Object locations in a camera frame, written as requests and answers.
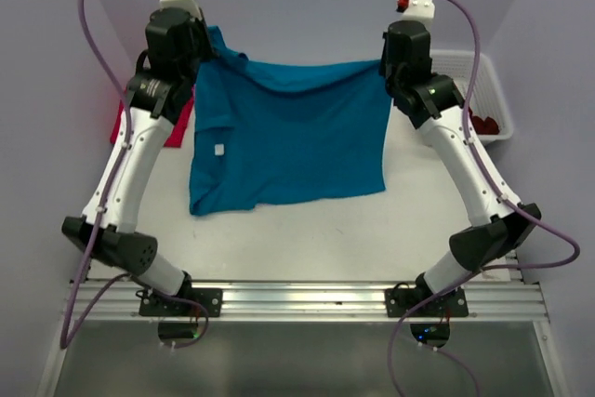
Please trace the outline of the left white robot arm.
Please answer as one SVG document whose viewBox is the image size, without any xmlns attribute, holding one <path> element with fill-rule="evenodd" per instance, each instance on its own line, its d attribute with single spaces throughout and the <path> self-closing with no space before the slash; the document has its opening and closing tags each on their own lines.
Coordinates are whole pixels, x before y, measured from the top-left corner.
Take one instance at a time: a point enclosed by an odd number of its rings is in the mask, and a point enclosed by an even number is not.
<svg viewBox="0 0 595 397">
<path fill-rule="evenodd" d="M 192 97 L 199 68 L 216 52 L 198 8 L 154 11 L 145 38 L 99 185 L 81 215 L 65 218 L 61 231 L 89 257 L 162 292 L 163 308 L 180 316 L 193 303 L 192 291 L 183 286 L 187 275 L 159 254 L 154 237 L 138 232 L 138 215 L 154 164 Z"/>
</svg>

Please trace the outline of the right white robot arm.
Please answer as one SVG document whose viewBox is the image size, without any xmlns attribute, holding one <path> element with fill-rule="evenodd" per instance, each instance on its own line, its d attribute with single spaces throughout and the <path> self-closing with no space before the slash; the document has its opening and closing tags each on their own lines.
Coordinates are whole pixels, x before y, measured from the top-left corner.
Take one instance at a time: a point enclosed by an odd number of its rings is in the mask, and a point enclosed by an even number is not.
<svg viewBox="0 0 595 397">
<path fill-rule="evenodd" d="M 415 20 L 393 22 L 383 34 L 379 73 L 394 106 L 443 162 L 466 208 L 469 227 L 452 235 L 448 252 L 416 278 L 414 303 L 422 314 L 447 304 L 444 289 L 521 245 L 541 217 L 499 175 L 463 114 L 455 82 L 432 70 L 430 33 Z"/>
</svg>

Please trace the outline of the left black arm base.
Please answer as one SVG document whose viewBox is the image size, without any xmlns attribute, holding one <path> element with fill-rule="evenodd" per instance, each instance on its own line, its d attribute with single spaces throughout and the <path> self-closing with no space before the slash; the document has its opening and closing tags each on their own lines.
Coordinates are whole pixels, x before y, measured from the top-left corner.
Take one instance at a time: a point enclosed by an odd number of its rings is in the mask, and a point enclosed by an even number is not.
<svg viewBox="0 0 595 397">
<path fill-rule="evenodd" d="M 184 285 L 174 297 L 143 288 L 136 296 L 140 299 L 139 315 L 157 319 L 158 338 L 171 349 L 198 342 L 208 330 L 210 319 L 220 316 L 223 304 L 223 291 L 215 287 Z"/>
</svg>

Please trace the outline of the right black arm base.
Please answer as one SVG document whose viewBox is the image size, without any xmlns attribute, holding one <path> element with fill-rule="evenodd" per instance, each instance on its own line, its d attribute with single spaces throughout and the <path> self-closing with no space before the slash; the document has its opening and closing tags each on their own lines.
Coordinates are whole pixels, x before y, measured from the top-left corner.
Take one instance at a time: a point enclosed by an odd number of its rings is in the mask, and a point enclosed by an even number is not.
<svg viewBox="0 0 595 397">
<path fill-rule="evenodd" d="M 451 321 L 470 316 L 461 287 L 435 297 L 425 286 L 398 283 L 384 290 L 384 303 L 387 316 L 397 320 L 397 331 L 411 318 L 425 319 L 425 323 L 412 323 L 409 332 L 415 342 L 436 350 L 449 341 Z"/>
</svg>

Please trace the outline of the blue t shirt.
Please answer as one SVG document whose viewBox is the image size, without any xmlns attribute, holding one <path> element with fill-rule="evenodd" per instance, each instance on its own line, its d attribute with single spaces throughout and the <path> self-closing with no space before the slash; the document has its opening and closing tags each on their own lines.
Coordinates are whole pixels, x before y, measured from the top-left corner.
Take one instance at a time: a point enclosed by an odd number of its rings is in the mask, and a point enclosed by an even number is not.
<svg viewBox="0 0 595 397">
<path fill-rule="evenodd" d="M 377 60 L 267 63 L 209 33 L 218 55 L 195 82 L 193 216 L 384 191 L 390 97 Z"/>
</svg>

